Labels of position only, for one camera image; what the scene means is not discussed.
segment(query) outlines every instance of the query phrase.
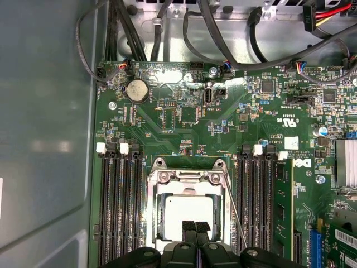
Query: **capacitor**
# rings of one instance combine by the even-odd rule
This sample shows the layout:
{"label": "capacitor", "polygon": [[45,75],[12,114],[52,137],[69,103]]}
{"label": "capacitor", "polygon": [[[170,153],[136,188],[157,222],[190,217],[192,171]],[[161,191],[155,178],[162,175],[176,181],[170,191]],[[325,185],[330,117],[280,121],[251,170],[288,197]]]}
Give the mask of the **capacitor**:
{"label": "capacitor", "polygon": [[269,144],[269,141],[261,138],[258,143],[261,144],[263,147],[266,147]]}
{"label": "capacitor", "polygon": [[315,137],[324,137],[327,136],[327,128],[326,127],[316,127],[313,130],[313,135]]}
{"label": "capacitor", "polygon": [[132,103],[141,104],[149,98],[149,87],[143,80],[132,80],[126,87],[126,95]]}

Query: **cable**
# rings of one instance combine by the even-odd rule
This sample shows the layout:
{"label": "cable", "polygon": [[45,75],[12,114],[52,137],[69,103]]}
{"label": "cable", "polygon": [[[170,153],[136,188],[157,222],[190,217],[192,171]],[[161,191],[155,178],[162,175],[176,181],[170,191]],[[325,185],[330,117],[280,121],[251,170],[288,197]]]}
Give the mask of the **cable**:
{"label": "cable", "polygon": [[184,24],[183,24],[183,34],[184,34],[184,42],[187,46],[187,48],[197,57],[199,57],[201,60],[203,60],[203,62],[206,63],[212,63],[212,64],[217,64],[217,65],[221,65],[222,61],[218,61],[218,60],[213,60],[210,58],[207,58],[206,56],[202,55],[201,53],[199,53],[194,46],[191,44],[188,36],[187,36],[187,31],[189,29],[189,16],[202,16],[201,13],[199,12],[194,12],[194,11],[187,11],[184,15]]}
{"label": "cable", "polygon": [[263,53],[261,52],[257,44],[257,38],[255,34],[255,28],[257,24],[260,23],[260,18],[262,17],[262,14],[263,14],[262,7],[255,8],[249,15],[247,25],[249,27],[249,41],[253,49],[253,52],[255,53],[257,58],[261,61],[261,63],[266,63],[268,60],[266,57],[264,57]]}
{"label": "cable", "polygon": [[107,2],[108,2],[108,0],[99,1],[95,6],[93,6],[88,11],[86,11],[77,20],[76,28],[75,28],[75,39],[76,39],[77,49],[78,49],[79,57],[80,57],[80,59],[81,59],[81,61],[83,63],[83,66],[84,66],[85,70],[90,74],[90,76],[92,76],[93,78],[95,78],[96,80],[98,80],[100,82],[106,82],[106,81],[109,81],[109,80],[113,79],[120,72],[120,69],[118,68],[115,71],[113,71],[107,78],[101,78],[101,77],[99,77],[99,76],[97,76],[96,74],[93,73],[93,71],[89,67],[89,64],[88,64],[88,62],[87,62],[87,60],[86,60],[86,58],[84,56],[82,44],[81,44],[81,41],[80,41],[80,25],[81,25],[83,19],[87,15],[89,15],[92,12],[96,11],[98,8],[100,8],[101,6],[105,5]]}
{"label": "cable", "polygon": [[[311,32],[311,34],[317,38],[320,38],[320,39],[327,39],[327,38],[331,37],[330,33],[324,31],[321,28],[316,28],[313,32]],[[335,40],[334,43],[337,44],[337,46],[340,48],[344,58],[350,57],[350,51],[349,51],[348,47],[346,46],[346,44],[341,39]]]}
{"label": "cable", "polygon": [[238,62],[235,60],[234,56],[230,52],[229,48],[227,47],[227,44],[223,40],[221,32],[217,27],[217,24],[210,11],[209,1],[198,0],[197,3],[199,5],[203,19],[205,20],[205,23],[207,25],[207,28],[210,32],[210,35],[213,41],[215,42],[216,46],[222,52],[222,54],[227,58],[227,60],[232,64],[233,67],[235,67],[236,69],[240,69],[238,68],[239,66]]}
{"label": "cable", "polygon": [[319,20],[319,21],[316,23],[316,27],[321,26],[321,25],[324,24],[326,21],[328,21],[330,18],[332,18],[332,16],[326,17],[326,18],[323,18],[323,19]]}
{"label": "cable", "polygon": [[336,9],[328,11],[328,12],[318,13],[318,14],[316,14],[316,18],[325,18],[325,17],[333,16],[333,15],[338,14],[340,12],[344,12],[346,10],[349,10],[351,6],[352,6],[352,4],[349,3],[349,4],[347,4],[347,5],[343,6],[343,7],[338,7]]}
{"label": "cable", "polygon": [[[160,11],[157,14],[157,18],[160,19],[163,18],[166,11],[168,10],[168,7],[172,4],[172,2],[173,0],[165,0],[165,2],[162,4],[160,8]],[[150,61],[157,61],[158,59],[158,53],[160,50],[160,43],[161,43],[161,33],[162,33],[161,25],[155,25],[154,45],[152,47]]]}
{"label": "cable", "polygon": [[357,31],[357,24],[354,24],[334,35],[331,37],[327,38],[326,40],[323,40],[316,45],[313,45],[305,50],[302,50],[298,53],[295,53],[291,56],[284,57],[279,60],[273,60],[269,61],[267,63],[259,63],[259,64],[244,64],[244,63],[238,63],[234,57],[232,56],[231,52],[229,51],[226,43],[224,42],[222,35],[220,34],[220,31],[214,21],[214,18],[212,14],[209,12],[209,4],[208,0],[198,0],[199,7],[201,9],[201,13],[203,15],[203,18],[206,22],[207,28],[214,39],[217,47],[224,52],[223,54],[225,57],[228,59],[228,61],[231,63],[232,67],[236,70],[244,70],[244,71],[258,71],[258,70],[264,70],[268,69],[277,65],[284,65],[288,64],[292,59],[301,59],[306,57],[307,55],[313,53],[314,51],[326,46],[327,44],[345,36],[349,35],[355,31]]}
{"label": "cable", "polygon": [[147,58],[146,58],[146,55],[145,55],[145,52],[144,52],[144,48],[143,48],[143,45],[141,44],[138,32],[136,31],[136,29],[134,27],[134,24],[133,24],[132,20],[129,17],[127,8],[125,7],[125,4],[124,4],[123,0],[114,0],[114,1],[117,1],[117,3],[118,3],[118,7],[119,7],[119,9],[120,9],[120,11],[122,13],[123,19],[124,19],[125,23],[127,24],[128,29],[129,29],[129,33],[132,35],[132,37],[134,39],[134,42],[136,44],[136,47],[138,49],[139,57],[141,58],[142,61],[147,61]]}
{"label": "cable", "polygon": [[134,57],[134,60],[141,60],[141,58],[139,56],[139,53],[138,53],[138,50],[137,50],[137,47],[136,47],[136,44],[134,42],[133,36],[130,33],[128,25],[127,25],[126,21],[124,20],[122,11],[120,10],[116,0],[114,0],[114,6],[115,6],[115,10],[117,10],[117,14],[118,14],[119,20],[120,20],[120,22],[122,24],[125,36],[126,36],[126,38],[128,40],[128,45],[129,45],[130,50],[132,51],[132,54],[133,54],[133,57]]}
{"label": "cable", "polygon": [[357,69],[357,64],[355,64],[351,69],[349,69],[348,72],[345,73],[344,75],[342,75],[336,79],[328,80],[328,81],[318,80],[318,79],[315,79],[315,78],[308,76],[304,73],[301,73],[300,76],[302,76],[303,78],[305,78],[306,80],[308,80],[312,83],[326,85],[326,84],[332,84],[332,83],[339,82],[339,81],[349,77],[356,69]]}

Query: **cable connector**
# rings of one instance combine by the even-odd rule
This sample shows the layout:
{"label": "cable connector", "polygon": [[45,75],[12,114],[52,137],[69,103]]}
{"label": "cable connector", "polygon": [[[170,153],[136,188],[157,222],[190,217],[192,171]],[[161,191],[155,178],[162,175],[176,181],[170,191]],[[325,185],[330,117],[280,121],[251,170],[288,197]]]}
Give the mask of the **cable connector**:
{"label": "cable connector", "polygon": [[247,26],[250,27],[251,25],[257,25],[260,23],[260,18],[263,15],[263,8],[262,7],[257,7],[253,11],[251,11],[248,20],[247,20]]}
{"label": "cable connector", "polygon": [[309,0],[302,6],[302,14],[305,31],[313,32],[317,28],[315,0]]}

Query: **gray cable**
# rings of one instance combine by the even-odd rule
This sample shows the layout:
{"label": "gray cable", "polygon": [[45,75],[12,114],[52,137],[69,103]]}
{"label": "gray cable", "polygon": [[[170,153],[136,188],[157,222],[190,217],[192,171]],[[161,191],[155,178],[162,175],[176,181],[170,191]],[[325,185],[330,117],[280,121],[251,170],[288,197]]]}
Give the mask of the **gray cable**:
{"label": "gray cable", "polygon": [[228,194],[229,194],[230,201],[231,201],[231,203],[232,203],[232,205],[233,205],[233,210],[234,210],[234,214],[235,214],[235,222],[236,222],[237,227],[238,227],[238,229],[239,229],[240,235],[242,236],[243,246],[244,246],[244,248],[246,248],[246,247],[247,247],[247,242],[246,242],[245,237],[244,237],[244,233],[243,233],[243,229],[242,229],[242,224],[240,223],[240,220],[239,220],[237,207],[235,206],[235,202],[234,202],[234,199],[233,199],[232,188],[231,188],[230,185],[229,185],[229,181],[228,181],[227,176],[226,176],[226,175],[223,175],[223,177],[224,177],[225,183],[226,183],[226,185],[227,185],[227,189],[228,189]]}
{"label": "gray cable", "polygon": [[349,77],[353,73],[353,71],[355,71],[356,69],[357,69],[357,64],[355,64],[351,69],[349,69],[347,71],[347,73],[345,73],[344,75],[342,75],[342,76],[340,76],[340,77],[338,77],[336,79],[327,80],[327,81],[322,81],[322,80],[315,79],[315,78],[313,78],[311,76],[308,76],[308,75],[306,75],[304,73],[301,73],[300,76],[305,78],[306,80],[312,82],[312,83],[315,83],[315,84],[328,85],[328,84],[339,82],[339,81]]}
{"label": "gray cable", "polygon": [[98,8],[100,8],[101,6],[105,5],[108,1],[109,0],[99,1],[94,7],[92,7],[90,10],[86,11],[82,16],[80,16],[79,19],[77,20],[76,29],[75,29],[75,38],[76,38],[77,49],[78,49],[79,57],[80,57],[80,59],[81,59],[81,61],[83,63],[83,66],[84,66],[85,70],[90,74],[91,77],[93,77],[94,79],[96,79],[96,80],[98,80],[100,82],[107,82],[107,81],[113,79],[120,72],[120,70],[118,68],[117,70],[113,71],[107,78],[101,78],[101,77],[97,76],[96,74],[94,74],[94,72],[89,67],[87,59],[84,56],[82,44],[80,42],[80,24],[82,23],[82,20],[87,15],[89,15],[92,12],[96,11]]}

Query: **screw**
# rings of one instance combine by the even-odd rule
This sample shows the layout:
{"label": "screw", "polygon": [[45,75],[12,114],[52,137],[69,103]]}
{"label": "screw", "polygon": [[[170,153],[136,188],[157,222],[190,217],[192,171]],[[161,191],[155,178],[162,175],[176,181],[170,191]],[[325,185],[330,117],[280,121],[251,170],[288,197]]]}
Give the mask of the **screw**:
{"label": "screw", "polygon": [[218,246],[216,244],[209,244],[208,248],[210,248],[211,250],[216,250]]}
{"label": "screw", "polygon": [[170,178],[168,177],[168,173],[167,172],[163,172],[159,175],[158,177],[160,179],[161,182],[165,183],[167,182]]}
{"label": "screw", "polygon": [[323,184],[323,183],[326,182],[326,178],[324,176],[322,176],[322,175],[318,175],[318,176],[316,176],[316,182],[318,184]]}
{"label": "screw", "polygon": [[172,14],[173,14],[173,16],[174,16],[175,18],[178,18],[179,15],[180,15],[180,10],[175,9]]}
{"label": "screw", "polygon": [[264,18],[265,20],[270,19],[270,17],[271,17],[270,12],[265,12],[265,13],[263,14],[263,18]]}
{"label": "screw", "polygon": [[257,256],[258,255],[258,252],[255,251],[255,250],[248,250],[247,253],[251,256]]}
{"label": "screw", "polygon": [[333,260],[328,259],[326,261],[327,268],[335,268],[335,263]]}
{"label": "screw", "polygon": [[219,183],[221,181],[221,178],[218,174],[212,174],[211,181],[212,183]]}
{"label": "screw", "polygon": [[216,67],[211,67],[209,73],[212,76],[216,76],[218,74],[218,69]]}
{"label": "screw", "polygon": [[116,102],[109,102],[109,104],[108,104],[108,108],[110,109],[110,110],[115,110],[115,109],[117,109],[117,104],[116,104]]}

